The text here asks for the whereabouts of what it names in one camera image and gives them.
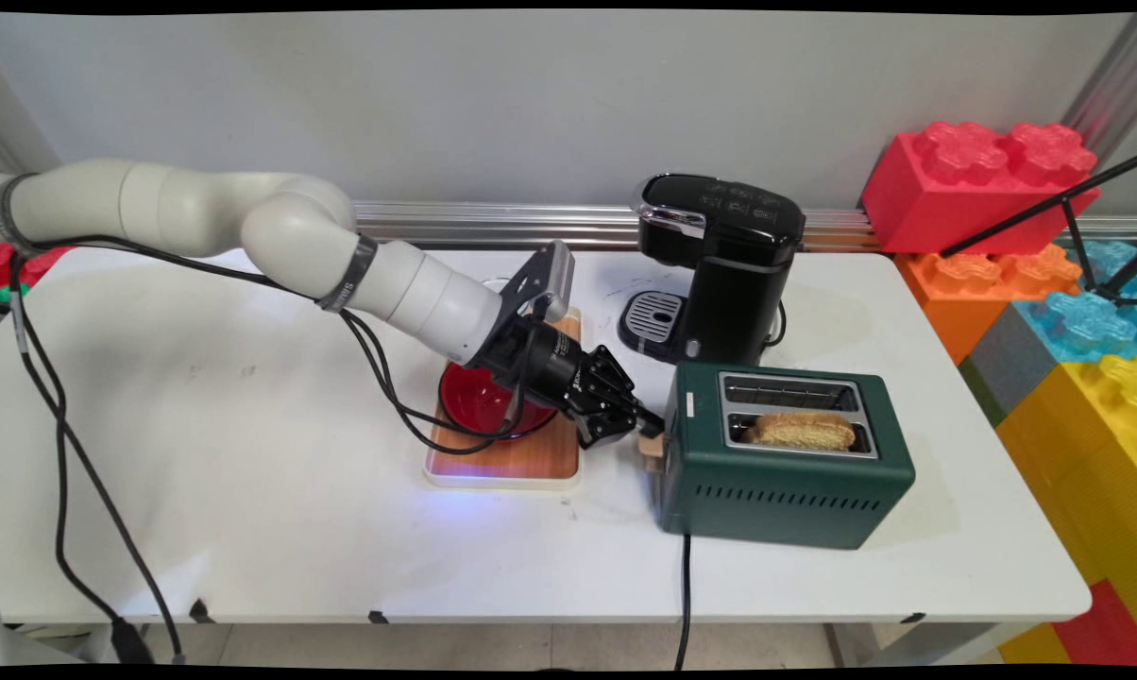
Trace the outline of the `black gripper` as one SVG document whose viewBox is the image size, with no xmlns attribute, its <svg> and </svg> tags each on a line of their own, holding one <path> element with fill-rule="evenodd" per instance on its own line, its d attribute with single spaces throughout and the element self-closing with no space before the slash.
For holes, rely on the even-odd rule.
<svg viewBox="0 0 1137 680">
<path fill-rule="evenodd" d="M 663 417 L 634 396 L 634 382 L 606 346 L 586 353 L 580 341 L 533 315 L 513 315 L 474 357 L 496 384 L 576 421 L 582 451 L 631 431 L 654 438 Z"/>
</svg>

